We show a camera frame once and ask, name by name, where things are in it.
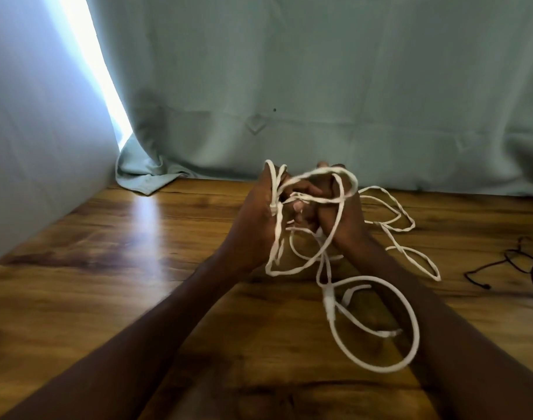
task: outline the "person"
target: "person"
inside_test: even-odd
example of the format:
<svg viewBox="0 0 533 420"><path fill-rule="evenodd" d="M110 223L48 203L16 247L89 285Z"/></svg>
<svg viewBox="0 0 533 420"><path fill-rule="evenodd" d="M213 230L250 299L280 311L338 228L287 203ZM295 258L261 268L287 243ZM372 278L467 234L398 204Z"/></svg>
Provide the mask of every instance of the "person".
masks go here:
<svg viewBox="0 0 533 420"><path fill-rule="evenodd" d="M328 166L321 162L318 166ZM343 177L345 186L350 183ZM288 188L337 197L331 175ZM1 418L135 419L165 376L179 346L207 311L241 278L267 261L274 241L267 167L246 197L218 250L186 281L100 348L49 381ZM288 204L296 221L328 235L337 205ZM361 273L396 286L409 300L420 326L420 348L454 413L462 419L533 420L533 372L503 352L443 303L380 246L364 224L356 194L344 206L333 244ZM404 330L402 305L376 288Z"/></svg>

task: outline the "wooden floor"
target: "wooden floor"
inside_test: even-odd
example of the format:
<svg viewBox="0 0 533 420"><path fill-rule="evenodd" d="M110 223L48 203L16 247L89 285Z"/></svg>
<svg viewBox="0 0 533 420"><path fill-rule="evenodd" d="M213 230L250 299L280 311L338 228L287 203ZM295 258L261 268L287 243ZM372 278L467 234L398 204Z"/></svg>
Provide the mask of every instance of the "wooden floor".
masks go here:
<svg viewBox="0 0 533 420"><path fill-rule="evenodd" d="M0 260L0 414L122 330L186 279L228 232L249 183L179 180L152 197L109 188ZM533 287L501 265L517 237L533 239L533 200L394 192L417 228L396 239L429 255L443 282L423 279L486 336L533 370ZM391 218L364 206L367 219ZM375 230L376 237L386 237ZM533 254L533 242L526 245ZM285 266L299 260L287 254ZM264 272L217 303L183 345L143 414L158 418L432 419L431 384L413 373L374 374L333 342L314 268ZM345 262L337 277L353 274ZM388 325L375 295L354 301L371 325ZM390 340L338 328L362 359L399 358Z"/></svg>

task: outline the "black cable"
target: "black cable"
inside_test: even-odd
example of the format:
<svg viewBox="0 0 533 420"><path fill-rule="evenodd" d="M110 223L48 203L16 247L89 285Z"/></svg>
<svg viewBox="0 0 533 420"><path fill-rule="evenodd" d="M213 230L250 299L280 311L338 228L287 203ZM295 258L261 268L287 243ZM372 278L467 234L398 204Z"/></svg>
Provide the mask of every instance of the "black cable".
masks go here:
<svg viewBox="0 0 533 420"><path fill-rule="evenodd" d="M516 270L518 270L519 272L523 273L523 274L529 274L531 276L531 283L533 284L533 266L531 267L531 269L529 271L525 271L524 269L520 268L514 261L513 259L515 258L515 256L510 256L510 254L514 254L514 255L523 255L523 256L526 256L527 258L533 260L533 256L532 255L529 255L528 253L525 253L523 252L523 250L521 249L521 243L524 239L528 239L528 240L531 240L529 237L520 237L519 239L517 239L517 248L515 249L507 249L507 250L504 250L503 252L503 255L504 255L504 259L502 259L501 261L496 261L496 262L492 262L490 264L486 264L486 265L483 265L482 267L479 267L475 270L472 270L472 271L468 271L466 273L463 274L463 276L465 276L465 278L473 283L474 285L476 286L479 286L483 289L486 289L486 290L490 290L492 289L492 286L490 284L483 284L483 283L479 283L475 280L473 280L470 276L472 274L476 274L478 273L479 271L482 271L486 268L489 268L489 267L493 267L494 265L500 265L500 264L503 264L505 262L509 263L512 267L514 267Z"/></svg>

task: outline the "white cable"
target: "white cable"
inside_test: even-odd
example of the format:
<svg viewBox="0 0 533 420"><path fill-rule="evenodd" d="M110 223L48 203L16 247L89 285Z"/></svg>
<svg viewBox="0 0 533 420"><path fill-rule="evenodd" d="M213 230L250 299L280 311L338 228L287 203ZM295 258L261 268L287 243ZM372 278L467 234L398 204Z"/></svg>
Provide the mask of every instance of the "white cable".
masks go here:
<svg viewBox="0 0 533 420"><path fill-rule="evenodd" d="M366 368L367 370L374 371L374 372L379 372L379 373L394 372L394 371L398 371L398 370L404 368L405 366L407 366L412 361L414 356L416 355L416 352L418 350L418 346L419 346L419 343L420 343L420 330L419 330L419 327L418 327L418 322L417 322L417 319L416 319L416 315L415 315L414 311L412 310L412 307L410 306L410 303L406 300L405 296L395 286L393 286L391 283L388 283L385 280L382 280L381 278L378 278L378 277L373 277L373 276L369 276L369 275L359 275L359 276L347 278L345 280L341 280L341 281L339 281L337 283L333 283L332 282L332 269L331 269L330 261L331 260L341 259L343 256L342 255L329 256L328 253L326 252L326 249L331 244L331 242L333 240L333 236L334 236L334 234L336 232L336 228L340 224L340 219L342 217L342 211L344 209L344 203L345 203L346 199L351 197L351 196L353 196L354 193L356 191L358 191L358 193L360 194L360 197L376 200L376 201L380 202L381 204L383 204L385 207L387 207L390 211L392 211L392 212L394 212L396 214L395 218L393 218L392 220L386 221L386 222L366 221L366 223L369 223L369 224L379 224L381 226L382 230L389 236L389 238L391 239L391 242L393 243L393 246L387 247L386 250L390 250L390 249L393 249L393 248L397 249L412 264L414 264L417 268L419 268L422 272L424 272L425 274L429 275L430 277L432 277L435 280L441 280L438 268L436 267L436 265L426 255L422 254L421 252L418 252L415 249L411 249L410 247L400 246L397 243L397 241L394 239L392 234L390 233L390 230L393 230L393 231L396 231L396 232L407 232L407 231L412 230L415 227L414 219L412 219L409 216L409 214L404 210L403 206L398 202L398 200L396 198L394 198L393 196L391 196L391 194L389 194L389 192L387 190L382 189L381 187L378 187L378 186L370 186L370 187L366 187L364 189L358 190L358 180L356 179L356 176L354 176L354 174L352 174L351 172L349 172L348 170L346 170L346 169L344 169L342 167L322 167L322 168L317 168L317 169L314 169L313 171L306 172L305 174L293 177L293 178L289 179L288 181L286 181L285 183L280 184L280 182L282 181L282 175L284 174L284 171L286 169L286 165L282 165L280 167L279 171L278 171L278 174L277 174L276 173L276 169L275 169L274 164L272 163L272 161L267 160L266 164L269 166L271 182L272 182L272 200L271 200L271 203L270 203L270 209L271 209L272 215L273 216L276 215L276 225L275 225L275 229L274 229L274 242L273 242L273 245L272 245L272 247L270 249L269 261L267 262L267 264L265 266L266 273L271 275L271 276L273 276L273 277L277 276L277 275L296 274L296 273L299 273L299 272L305 270L306 268L309 268L313 263L318 261L319 262L319 267L318 267L315 279L316 279L317 284L323 290L323 304L325 306L327 319L329 321L329 326L330 326L331 332L333 333L333 337L334 337L337 345L344 352L344 354L350 360L352 360L354 363L356 363L357 365L359 365L359 366L361 366L363 368ZM309 178L311 176L324 175L324 174L333 174L333 177L334 177L335 181L337 182L337 184L339 186L339 194L340 194L339 197L335 197L333 199L325 199L323 197L313 197L313 196L308 195L308 194L299 193L299 192L293 192L293 193L291 193L290 197L288 197L284 202L280 201L280 196L282 195L282 193L283 193L285 188L287 188L287 187L289 187L289 186L291 186L291 185L293 185L295 183L298 183L300 180L307 179L307 178ZM344 193L344 186L343 186L343 183L342 183L342 178L338 174L345 174L345 175L347 175L350 178L351 187L350 187L350 190L348 192L346 192L346 193ZM376 197L369 196L369 195L362 195L362 193L364 191L368 190L368 189L378 189L378 190L383 191L397 205L398 210L393 208L392 206L390 206L389 204L387 204L386 202L384 202L381 199L378 199ZM292 268L291 270L287 270L287 271L273 270L272 269L272 264L273 263L275 263L277 265L279 264L279 261L280 261L280 258L282 256L283 249L284 249L284 240L281 239L283 204L284 203L291 203L291 202L293 202L295 200L301 200L301 201L303 201L305 203L309 203L309 202L338 203L339 206L338 206L338 211L337 211L337 214L336 214L335 224L333 226L333 229L329 233L329 235L325 238L325 236L322 234L321 229L319 229L317 233L314 233L314 232L312 232L311 230L309 230L307 228L288 226L288 225L294 223L293 220L288 221L287 224L286 224L286 228L285 229L287 231L290 231L290 238L289 238L289 240L290 240L290 248L292 249L292 252L294 252L299 258L304 259L306 261L306 263L303 266L301 266L301 267ZM389 224L394 223L398 219L400 219L402 215L404 215L407 219L409 219L409 221L410 221L410 226L409 227L406 227L406 228L394 228L394 227L389 225ZM309 256L306 256L306 255L300 254L296 250L296 248L294 246L294 243L293 243L293 236L294 236L294 233L296 231L302 231L302 232L308 233L308 234L312 235L316 239L317 243L319 244L319 251L315 255L313 255L312 257L309 257ZM426 261L428 261L429 265L434 270L435 274L431 274L429 271L427 271L425 268L423 268L420 264L418 264L413 258L411 258L409 255L407 255L406 254L407 251L412 252L412 253L416 253L419 256L423 257ZM321 282L321 273L322 273L323 267L326 267L327 283L322 283ZM350 304L350 300L351 300L352 295L354 294L354 292L358 291L358 290L362 290L362 289L371 288L371 285L369 285L369 284L361 284L359 286L355 286L355 287L351 287L351 288L347 289L346 292L344 293L344 296L343 296L343 298L341 300L341 303L338 303L335 300L335 296L334 296L334 288L335 287L342 286L344 284L349 284L349 283L352 283L352 282L359 282L359 281L376 282L376 283L382 284L383 286L388 287L389 289L391 289L397 295L397 297L403 303L403 305L406 307L406 310L409 313L410 321L411 321L412 327L413 327L413 344L412 344L412 347L410 348L410 352L408 353L408 355L402 361L400 361L397 364L394 364L394 365L388 366L388 367L372 366L370 364L367 364L367 363L357 359L346 348L346 346L343 344L343 342L340 340L340 336L338 335L338 333L336 331L336 327L335 327L336 310L337 309L345 317L347 317L354 325L359 327L361 330L364 330L365 332L373 334L375 336L379 336L379 337L382 337L382 338L389 338L389 337L396 336L398 333L401 332L400 329L399 330L389 330L389 331L388 330L371 330L367 326L365 326L362 323L360 323L346 309L346 307L348 307L348 305Z"/></svg>

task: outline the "wall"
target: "wall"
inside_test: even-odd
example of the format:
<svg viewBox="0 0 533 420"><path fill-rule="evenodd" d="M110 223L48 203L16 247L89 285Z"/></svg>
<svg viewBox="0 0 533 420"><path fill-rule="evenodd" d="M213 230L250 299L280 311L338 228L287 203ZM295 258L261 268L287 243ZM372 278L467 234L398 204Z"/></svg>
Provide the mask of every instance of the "wall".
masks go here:
<svg viewBox="0 0 533 420"><path fill-rule="evenodd" d="M63 35L46 0L0 0L0 256L114 175L109 113Z"/></svg>

